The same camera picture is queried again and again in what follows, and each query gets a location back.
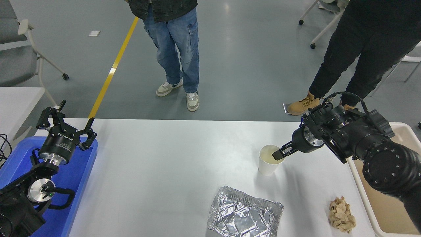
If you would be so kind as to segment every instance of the person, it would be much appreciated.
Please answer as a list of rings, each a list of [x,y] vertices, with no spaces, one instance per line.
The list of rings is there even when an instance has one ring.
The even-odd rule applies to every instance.
[[[158,63],[166,72],[166,81],[156,90],[156,95],[163,97],[183,86],[187,109],[196,111],[199,108],[197,0],[128,0],[128,3],[132,13],[143,20],[145,31],[157,47]]]
[[[383,74],[421,41],[421,1],[351,0],[333,33],[323,63],[307,96],[287,107],[301,115],[320,103],[342,72],[359,55],[355,73],[346,91],[365,98]],[[355,108],[359,100],[343,95],[345,109]]]

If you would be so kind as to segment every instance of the blue plastic bin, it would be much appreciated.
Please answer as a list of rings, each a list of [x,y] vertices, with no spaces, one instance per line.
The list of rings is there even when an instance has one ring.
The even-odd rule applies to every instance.
[[[16,146],[6,163],[0,169],[1,188],[30,171],[32,164],[29,157],[32,155],[32,150],[34,148],[41,148],[45,139],[46,137],[28,137]],[[98,142],[96,140],[86,151],[76,148],[70,162],[66,165],[60,165],[60,170],[58,174],[53,175],[52,181],[56,187],[73,189],[76,193],[75,198],[70,207],[66,209],[46,210],[43,215],[46,223],[31,235],[32,237],[69,236],[77,208],[80,204],[93,163],[95,162],[97,148]],[[63,205],[67,197],[64,194],[55,194],[52,198],[52,204]]]

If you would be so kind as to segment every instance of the white plastic tub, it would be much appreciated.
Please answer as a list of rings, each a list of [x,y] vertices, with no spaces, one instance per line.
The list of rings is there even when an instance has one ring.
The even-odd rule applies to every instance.
[[[407,124],[390,122],[390,126],[395,133],[392,138],[394,142],[421,154],[421,142]],[[353,161],[350,157],[347,161],[376,235],[379,237],[421,237],[402,202],[371,188],[361,173],[360,160]]]

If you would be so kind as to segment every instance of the paper cup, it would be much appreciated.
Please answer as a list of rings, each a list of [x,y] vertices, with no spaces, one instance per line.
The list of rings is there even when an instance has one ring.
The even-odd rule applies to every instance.
[[[273,158],[272,153],[279,150],[280,148],[275,145],[266,145],[264,146],[259,153],[259,172],[265,176],[271,175],[276,168],[279,167],[281,162],[285,158],[280,159],[279,161]]]

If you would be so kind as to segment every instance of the yellow tape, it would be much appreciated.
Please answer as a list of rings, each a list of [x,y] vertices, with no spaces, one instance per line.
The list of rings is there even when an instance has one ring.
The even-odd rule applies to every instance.
[[[123,42],[123,45],[120,48],[120,51],[117,54],[117,57],[115,58],[114,64],[112,65],[112,68],[109,70],[107,79],[104,82],[104,85],[102,86],[101,91],[99,92],[98,97],[96,98],[95,104],[92,107],[91,112],[89,113],[88,118],[95,117],[96,112],[98,111],[99,106],[101,105],[102,99],[104,98],[104,95],[108,89],[109,84],[111,83],[112,77],[114,76],[114,72],[117,70],[118,64],[120,63],[121,57],[123,56],[124,51],[126,50],[127,44],[129,43],[129,40],[133,34],[134,29],[136,28],[136,24],[139,18],[135,17],[133,20],[133,23],[130,27],[129,32],[127,33],[126,39]]]

